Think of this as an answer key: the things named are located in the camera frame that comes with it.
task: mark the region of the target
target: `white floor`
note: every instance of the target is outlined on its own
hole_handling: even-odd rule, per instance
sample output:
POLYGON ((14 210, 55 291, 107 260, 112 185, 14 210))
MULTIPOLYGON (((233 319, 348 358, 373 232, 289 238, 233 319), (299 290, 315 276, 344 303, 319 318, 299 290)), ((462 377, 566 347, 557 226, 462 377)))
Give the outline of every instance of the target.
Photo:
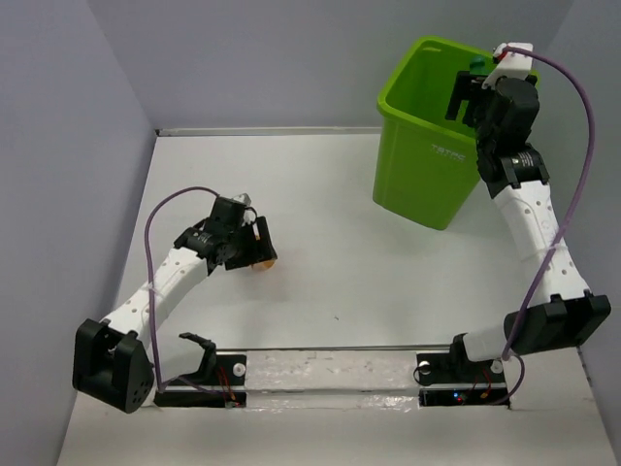
MULTIPOLYGON (((484 186, 446 231, 421 227, 372 201, 377 144, 377 135, 159 139, 119 300, 146 279, 149 211, 198 184, 247 192, 279 260, 264 273, 216 271, 161 328, 164 343, 191 331, 221 348, 447 344, 514 311, 526 284, 484 186)), ((192 193, 161 211, 151 233, 156 263, 211 204, 192 193)), ((58 464, 615 464, 575 351, 526 362, 512 411, 150 408, 127 416, 79 396, 58 464)), ((510 381, 515 369, 507 367, 510 381)))

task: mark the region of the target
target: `purple cable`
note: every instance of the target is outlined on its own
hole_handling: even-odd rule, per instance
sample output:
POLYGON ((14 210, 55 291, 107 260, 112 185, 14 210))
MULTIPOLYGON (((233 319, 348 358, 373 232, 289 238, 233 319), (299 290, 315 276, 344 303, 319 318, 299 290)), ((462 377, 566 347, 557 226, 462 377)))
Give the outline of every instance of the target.
MULTIPOLYGON (((185 189, 181 189, 177 192, 174 192, 173 194, 171 194, 170 196, 162 200, 159 204, 157 204, 155 208, 153 209, 153 211, 149 214, 147 218, 147 223, 145 224, 145 254, 147 255, 147 285, 148 285, 148 328, 149 328, 150 337, 151 337, 151 348, 153 351, 153 366, 155 368, 155 380, 157 383, 157 391, 159 391, 160 393, 166 389, 166 385, 171 381, 165 381, 164 383, 162 382, 162 368, 160 367, 159 349, 157 347, 157 325, 155 322, 155 290, 153 289, 154 287, 153 279, 154 279, 155 274, 153 271, 153 257, 151 256, 151 246, 150 246, 150 242, 148 238, 148 232, 151 228, 151 223, 153 222, 153 218, 155 217, 155 214, 157 214, 157 212, 162 207, 168 204, 168 202, 172 201, 176 197, 181 196, 182 194, 189 192, 189 191, 207 191, 213 194, 215 197, 220 196, 217 192, 215 192, 213 189, 209 189, 208 187, 191 186, 185 189)), ((190 384, 191 386, 194 386, 186 379, 181 379, 181 381, 184 383, 190 384)), ((207 390, 203 388, 200 391, 208 392, 207 390)))
POLYGON ((555 249, 556 245, 558 245, 559 242, 563 239, 563 236, 565 236, 565 232, 567 231, 568 227, 570 226, 570 222, 572 221, 575 208, 578 205, 580 197, 582 197, 582 191, 584 190, 584 186, 586 185, 586 179, 589 175, 589 169, 591 168, 591 161, 593 160, 593 152, 595 149, 595 118, 593 116, 593 108, 591 107, 591 102, 589 101, 589 98, 586 95, 586 91, 584 90, 584 87, 582 87, 582 85, 577 81, 577 79, 572 75, 572 73, 567 68, 565 68, 563 65, 556 63, 555 61, 550 60, 549 58, 546 58, 544 56, 539 55, 538 53, 534 53, 529 50, 518 49, 515 47, 505 47, 503 51, 506 51, 509 53, 515 52, 515 53, 520 53, 522 55, 530 56, 534 58, 535 60, 546 63, 547 65, 551 66, 552 68, 555 68, 560 73, 565 75, 565 77, 572 82, 573 87, 575 87, 575 90, 577 90, 578 94, 580 95, 580 99, 582 99, 582 103, 584 104, 584 110, 586 111, 586 118, 587 118, 587 122, 589 126, 588 144, 587 144, 587 149, 586 149, 586 156, 584 157, 584 165, 582 166, 582 173, 580 174, 578 184, 575 187, 575 192, 573 193, 570 206, 568 207, 567 212, 565 213, 565 218, 563 218, 563 222, 561 223, 559 230, 557 231, 556 236, 554 237, 554 240, 552 241, 552 244, 550 245, 550 248, 548 249, 545 257, 543 258, 543 261, 541 265, 539 266, 537 273, 535 274, 535 278, 533 279, 533 282, 528 288, 528 291, 526 292, 526 296, 524 296, 524 301, 522 301, 520 310, 517 313, 517 317, 515 318, 515 322, 513 323, 513 327, 511 328, 511 332, 509 333, 509 336, 507 338, 507 343, 505 344, 505 348, 503 349, 503 360, 507 360, 509 358, 509 352, 511 350, 511 345, 513 345, 513 343, 515 342, 517 335, 519 334, 520 330, 522 329, 522 326, 524 325, 524 319, 526 318, 526 314, 528 312, 528 305, 530 304, 531 299, 533 298, 533 295, 535 294, 535 290, 537 289, 537 287, 539 286, 539 283, 541 282, 541 279, 543 278, 545 269, 550 263, 550 260, 552 260, 552 256, 554 255, 554 252, 556 250, 555 249))
POLYGON ((511 389, 509 393, 507 393, 500 400, 496 400, 496 401, 493 401, 492 403, 489 403, 490 405, 502 405, 503 403, 505 403, 505 401, 510 399, 511 396, 515 394, 515 392, 519 389, 519 387, 524 382, 524 376, 526 376, 526 364, 524 364, 524 359, 522 359, 522 356, 518 354, 514 354, 514 356, 520 363, 520 376, 517 378, 517 382, 515 383, 515 385, 513 386, 513 388, 511 389))

